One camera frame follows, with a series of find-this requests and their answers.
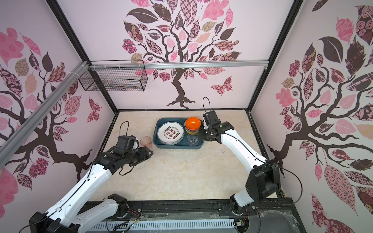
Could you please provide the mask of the blue bowl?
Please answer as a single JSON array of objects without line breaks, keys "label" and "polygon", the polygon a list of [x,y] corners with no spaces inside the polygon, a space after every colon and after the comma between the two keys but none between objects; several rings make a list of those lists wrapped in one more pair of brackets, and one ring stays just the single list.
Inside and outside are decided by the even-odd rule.
[{"label": "blue bowl", "polygon": [[199,128],[197,128],[197,129],[189,129],[189,128],[185,127],[185,130],[196,131],[196,130],[199,130]]}]

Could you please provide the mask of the clear cup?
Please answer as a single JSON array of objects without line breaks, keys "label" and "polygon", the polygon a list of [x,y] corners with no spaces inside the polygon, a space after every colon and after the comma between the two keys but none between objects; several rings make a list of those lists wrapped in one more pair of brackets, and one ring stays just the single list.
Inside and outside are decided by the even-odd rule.
[{"label": "clear cup", "polygon": [[187,139],[188,139],[188,144],[189,144],[190,146],[195,147],[195,146],[198,146],[198,145],[199,145],[199,138],[198,138],[198,135],[197,135],[197,134],[194,134],[194,135],[192,135],[192,134],[188,134],[188,135],[187,135]]}]

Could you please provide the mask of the orange bowl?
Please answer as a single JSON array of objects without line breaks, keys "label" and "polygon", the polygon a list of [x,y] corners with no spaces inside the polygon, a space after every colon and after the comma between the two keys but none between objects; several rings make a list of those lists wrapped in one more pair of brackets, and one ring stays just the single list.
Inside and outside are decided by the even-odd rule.
[{"label": "orange bowl", "polygon": [[201,120],[197,117],[189,117],[185,121],[185,127],[189,129],[197,129],[201,127]]}]

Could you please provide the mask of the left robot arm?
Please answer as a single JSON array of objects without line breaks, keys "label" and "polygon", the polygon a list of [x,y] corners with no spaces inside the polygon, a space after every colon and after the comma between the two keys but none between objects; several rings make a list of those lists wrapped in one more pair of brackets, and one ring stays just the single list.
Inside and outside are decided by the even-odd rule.
[{"label": "left robot arm", "polygon": [[45,213],[37,212],[29,220],[32,233],[85,233],[106,218],[125,217],[128,213],[126,198],[112,194],[104,200],[80,213],[97,189],[123,166],[136,165],[148,160],[153,151],[147,147],[135,150],[111,148],[95,160],[88,173],[55,205]]}]

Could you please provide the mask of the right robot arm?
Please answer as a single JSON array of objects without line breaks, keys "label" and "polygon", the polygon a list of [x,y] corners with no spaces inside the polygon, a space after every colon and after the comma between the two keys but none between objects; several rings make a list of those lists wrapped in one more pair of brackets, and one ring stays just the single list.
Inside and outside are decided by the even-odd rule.
[{"label": "right robot arm", "polygon": [[230,197],[233,212],[241,214],[246,206],[260,202],[280,189],[277,162],[268,160],[246,143],[229,122],[202,123],[198,137],[225,145],[247,169],[245,188]]}]

